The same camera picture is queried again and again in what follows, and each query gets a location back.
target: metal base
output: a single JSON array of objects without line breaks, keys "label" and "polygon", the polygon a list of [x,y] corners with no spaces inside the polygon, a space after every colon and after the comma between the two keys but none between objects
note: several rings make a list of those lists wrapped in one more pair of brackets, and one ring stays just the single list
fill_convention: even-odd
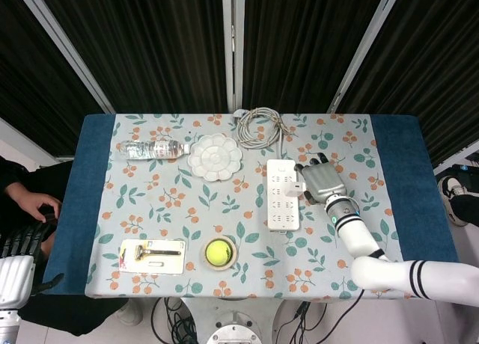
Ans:
[{"label": "metal base", "polygon": [[199,344],[272,344],[272,325],[281,299],[181,299],[195,320]]},{"label": "metal base", "polygon": [[16,310],[0,311],[0,343],[15,344],[21,319]]}]

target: white power strip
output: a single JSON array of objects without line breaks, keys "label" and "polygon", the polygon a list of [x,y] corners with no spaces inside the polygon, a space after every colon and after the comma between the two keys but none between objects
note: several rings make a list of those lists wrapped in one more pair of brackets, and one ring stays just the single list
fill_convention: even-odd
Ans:
[{"label": "white power strip", "polygon": [[304,188],[296,181],[295,164],[289,159],[269,159],[266,164],[269,230],[299,229],[298,196]]}]

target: yellow tennis ball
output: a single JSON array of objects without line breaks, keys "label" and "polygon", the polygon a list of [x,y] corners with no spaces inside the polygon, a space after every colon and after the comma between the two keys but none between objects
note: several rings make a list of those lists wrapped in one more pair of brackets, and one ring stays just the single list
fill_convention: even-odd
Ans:
[{"label": "yellow tennis ball", "polygon": [[208,262],[218,267],[225,265],[231,259],[230,245],[221,239],[212,241],[207,247],[207,259]]}]

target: plastic bottle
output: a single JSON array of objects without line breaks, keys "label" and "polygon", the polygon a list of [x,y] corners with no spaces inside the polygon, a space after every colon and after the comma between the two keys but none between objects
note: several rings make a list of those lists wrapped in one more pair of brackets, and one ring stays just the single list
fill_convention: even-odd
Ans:
[{"label": "plastic bottle", "polygon": [[120,154],[126,159],[177,159],[189,153],[189,144],[178,141],[123,141]]}]

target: black cable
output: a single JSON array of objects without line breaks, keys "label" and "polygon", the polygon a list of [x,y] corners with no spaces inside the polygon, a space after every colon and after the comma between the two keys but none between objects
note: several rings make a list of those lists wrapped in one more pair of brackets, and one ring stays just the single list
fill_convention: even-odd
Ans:
[{"label": "black cable", "polygon": [[298,323],[298,326],[296,327],[296,330],[294,331],[293,333],[293,336],[291,337],[290,339],[290,344],[296,344],[296,337],[298,335],[298,331],[300,331],[300,335],[299,335],[299,344],[302,344],[302,341],[303,341],[303,337],[305,335],[305,323],[306,323],[306,313],[308,312],[309,310],[309,306],[311,305],[311,303],[309,302],[303,302],[305,303],[305,306],[301,312],[301,316],[299,318],[299,323]]},{"label": "black cable", "polygon": [[161,301],[161,298],[156,299],[155,304],[153,305],[153,309],[151,310],[151,317],[150,317],[150,325],[151,325],[151,330],[153,331],[153,334],[155,334],[155,337],[162,343],[162,344],[169,344],[168,342],[164,341],[156,332],[155,329],[155,323],[153,321],[153,317],[155,315],[155,310],[156,306],[158,305],[159,301]]},{"label": "black cable", "polygon": [[306,331],[313,331],[314,329],[317,328],[317,326],[321,323],[321,321],[323,320],[324,318],[324,315],[326,314],[326,308],[328,307],[328,304],[326,303],[325,306],[324,306],[324,310],[323,310],[323,314],[321,314],[321,318],[320,320],[318,321],[318,323],[316,323],[311,329],[306,329]]},{"label": "black cable", "polygon": [[170,307],[170,298],[165,298],[164,302],[168,319],[168,329],[171,331],[173,344],[198,344],[193,317],[190,315],[186,318],[181,318],[178,313],[178,310],[183,306],[183,302],[180,301],[176,307]]},{"label": "black cable", "polygon": [[322,338],[319,342],[317,342],[316,344],[321,344],[323,343],[326,339],[329,338],[329,336],[332,334],[333,331],[335,331],[336,327],[338,326],[338,324],[341,322],[341,320],[343,320],[343,318],[346,316],[346,314],[348,314],[352,308],[354,308],[357,303],[359,302],[359,300],[361,299],[362,295],[364,294],[364,289],[361,291],[361,293],[359,294],[359,297],[356,299],[356,301],[353,303],[353,305],[351,305],[351,307],[349,307],[338,319],[338,321],[336,322],[335,325],[333,325],[332,329],[329,331],[329,333],[327,333],[327,335]]},{"label": "black cable", "polygon": [[301,315],[302,311],[303,311],[303,310],[305,309],[305,307],[306,307],[306,304],[307,304],[307,302],[306,302],[306,301],[303,301],[303,302],[299,305],[298,309],[296,310],[296,313],[294,314],[294,317],[293,317],[289,322],[286,322],[286,323],[282,324],[281,327],[279,327],[278,335],[276,335],[275,344],[278,344],[278,338],[279,338],[279,334],[281,333],[281,329],[282,329],[285,325],[288,325],[288,324],[294,322],[294,321]]}]

